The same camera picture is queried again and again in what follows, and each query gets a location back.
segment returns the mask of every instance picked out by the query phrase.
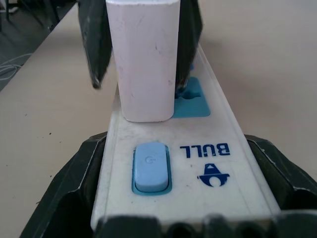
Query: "white power strip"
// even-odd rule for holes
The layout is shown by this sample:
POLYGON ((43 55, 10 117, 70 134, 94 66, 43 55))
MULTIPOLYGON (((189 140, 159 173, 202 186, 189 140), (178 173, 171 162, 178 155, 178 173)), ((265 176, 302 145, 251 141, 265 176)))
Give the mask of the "white power strip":
POLYGON ((128 122, 117 93, 91 218, 93 229, 99 219, 115 215, 155 216, 169 226, 199 224, 211 213, 234 219, 280 212, 200 46, 191 76, 200 81, 211 110, 208 117, 128 122), (134 150, 146 142, 168 147, 172 189, 164 195, 132 191, 134 150), (227 180, 202 179, 209 169, 227 180))

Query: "white cable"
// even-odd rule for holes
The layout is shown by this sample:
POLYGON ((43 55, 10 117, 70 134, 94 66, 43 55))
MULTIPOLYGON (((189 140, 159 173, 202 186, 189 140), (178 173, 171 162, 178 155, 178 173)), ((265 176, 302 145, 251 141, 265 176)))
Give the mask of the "white cable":
POLYGON ((32 54, 24 54, 24 55, 15 57, 15 58, 13 58, 13 59, 10 59, 10 60, 8 60, 8 61, 6 61, 6 62, 1 63, 1 64, 0 64, 0 68, 2 68, 2 69, 0 70, 0 72, 6 71, 6 70, 11 69, 11 68, 14 68, 15 70, 14 70, 13 74, 11 74, 9 77, 0 78, 0 81, 5 81, 5 80, 8 80, 8 79, 11 79, 11 78, 16 74, 16 72, 18 71, 18 68, 21 68, 21 67, 22 67, 22 66, 20 66, 20 65, 18 65, 18 64, 8 64, 8 65, 5 65, 5 64, 7 64, 7 63, 9 63, 9 62, 11 62, 11 61, 14 61, 14 60, 16 60, 16 59, 19 59, 19 58, 22 58, 22 57, 25 57, 25 56, 31 56, 31 55, 32 55, 32 54))

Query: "light blue button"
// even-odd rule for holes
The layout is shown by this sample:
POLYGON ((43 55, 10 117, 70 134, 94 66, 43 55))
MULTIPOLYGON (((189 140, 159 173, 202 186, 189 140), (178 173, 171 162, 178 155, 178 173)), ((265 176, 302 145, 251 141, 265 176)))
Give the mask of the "light blue button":
POLYGON ((138 145, 134 155, 134 182, 140 192, 160 192, 168 186, 165 145, 158 142, 138 145))

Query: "dark floor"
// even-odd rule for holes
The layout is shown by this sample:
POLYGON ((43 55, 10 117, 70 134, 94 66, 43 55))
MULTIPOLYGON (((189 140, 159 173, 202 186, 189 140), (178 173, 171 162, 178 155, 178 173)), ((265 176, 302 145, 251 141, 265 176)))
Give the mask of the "dark floor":
MULTIPOLYGON (((60 19, 67 14, 74 3, 74 1, 66 2, 63 6, 56 8, 60 19)), ((32 10, 43 23, 44 27, 23 7, 20 7, 16 13, 10 14, 9 21, 6 20, 5 13, 0 13, 2 21, 2 31, 0 32, 0 91, 9 82, 9 79, 1 79, 7 78, 14 73, 13 68, 1 71, 4 69, 3 67, 1 68, 1 64, 12 58, 33 53, 50 34, 49 27, 52 23, 47 17, 45 8, 37 5, 32 7, 32 10)), ((28 57, 22 57, 7 64, 23 65, 28 57)))

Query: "table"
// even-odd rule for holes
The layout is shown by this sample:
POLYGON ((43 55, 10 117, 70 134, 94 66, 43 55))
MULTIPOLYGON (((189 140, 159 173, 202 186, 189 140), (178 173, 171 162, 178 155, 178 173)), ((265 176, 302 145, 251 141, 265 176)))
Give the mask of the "table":
MULTIPOLYGON (((273 142, 317 179, 314 1, 201 0, 202 48, 245 134, 273 142)), ((54 175, 107 131, 113 59, 94 90, 77 6, 0 92, 0 237, 17 237, 54 175)))

